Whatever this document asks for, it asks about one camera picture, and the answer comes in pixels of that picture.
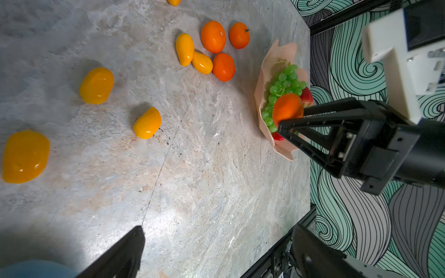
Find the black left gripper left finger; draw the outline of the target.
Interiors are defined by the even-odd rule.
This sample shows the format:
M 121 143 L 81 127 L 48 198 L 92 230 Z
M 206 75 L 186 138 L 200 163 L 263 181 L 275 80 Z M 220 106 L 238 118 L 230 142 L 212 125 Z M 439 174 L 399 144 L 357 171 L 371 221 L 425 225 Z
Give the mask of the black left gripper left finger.
M 142 226 L 135 226 L 77 278 L 135 278 L 145 242 Z

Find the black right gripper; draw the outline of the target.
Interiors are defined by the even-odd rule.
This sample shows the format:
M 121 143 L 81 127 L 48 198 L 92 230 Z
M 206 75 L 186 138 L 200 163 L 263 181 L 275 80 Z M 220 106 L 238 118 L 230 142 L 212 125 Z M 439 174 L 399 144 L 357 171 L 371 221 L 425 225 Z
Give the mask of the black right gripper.
M 323 130 L 337 132 L 331 141 Z M 336 178 L 362 182 L 380 195 L 420 139 L 420 127 L 379 101 L 345 98 L 278 121 L 279 134 Z

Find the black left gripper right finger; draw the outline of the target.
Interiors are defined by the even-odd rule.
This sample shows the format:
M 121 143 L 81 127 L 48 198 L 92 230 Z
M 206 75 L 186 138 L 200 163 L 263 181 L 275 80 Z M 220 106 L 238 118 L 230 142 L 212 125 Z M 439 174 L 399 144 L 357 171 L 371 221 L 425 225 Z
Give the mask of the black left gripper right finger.
M 306 227 L 298 224 L 292 234 L 292 255 L 304 278 L 345 278 L 342 256 L 329 249 Z

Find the red strawberry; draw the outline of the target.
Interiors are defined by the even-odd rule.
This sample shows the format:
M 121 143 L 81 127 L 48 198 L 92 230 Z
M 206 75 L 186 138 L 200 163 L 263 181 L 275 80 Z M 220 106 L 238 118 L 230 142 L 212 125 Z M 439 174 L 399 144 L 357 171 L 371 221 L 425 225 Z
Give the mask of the red strawberry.
M 302 90 L 302 95 L 300 96 L 304 107 L 310 107 L 314 103 L 314 98 L 308 87 Z
M 272 133 L 272 138 L 275 141 L 283 141 L 285 138 L 281 136 L 278 132 Z

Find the green grape bunch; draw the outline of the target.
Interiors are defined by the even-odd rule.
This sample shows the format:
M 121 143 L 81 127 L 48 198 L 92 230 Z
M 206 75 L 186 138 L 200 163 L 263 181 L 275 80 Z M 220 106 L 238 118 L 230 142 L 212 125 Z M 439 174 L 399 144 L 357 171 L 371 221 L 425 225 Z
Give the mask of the green grape bunch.
M 298 65 L 288 63 L 266 86 L 268 97 L 262 109 L 261 118 L 271 134 L 278 132 L 278 127 L 274 125 L 272 119 L 272 110 L 277 99 L 289 93 L 300 97 L 302 90 L 308 87 L 308 83 L 299 78 L 298 69 Z

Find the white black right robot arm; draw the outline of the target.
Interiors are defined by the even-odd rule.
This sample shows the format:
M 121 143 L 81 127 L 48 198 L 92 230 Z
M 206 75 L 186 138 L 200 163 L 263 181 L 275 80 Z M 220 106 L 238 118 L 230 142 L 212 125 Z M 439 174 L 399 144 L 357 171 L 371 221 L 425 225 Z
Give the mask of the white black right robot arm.
M 346 98 L 282 120 L 279 134 L 335 178 L 362 182 L 379 195 L 390 181 L 445 186 L 445 125 L 413 124 L 381 101 Z

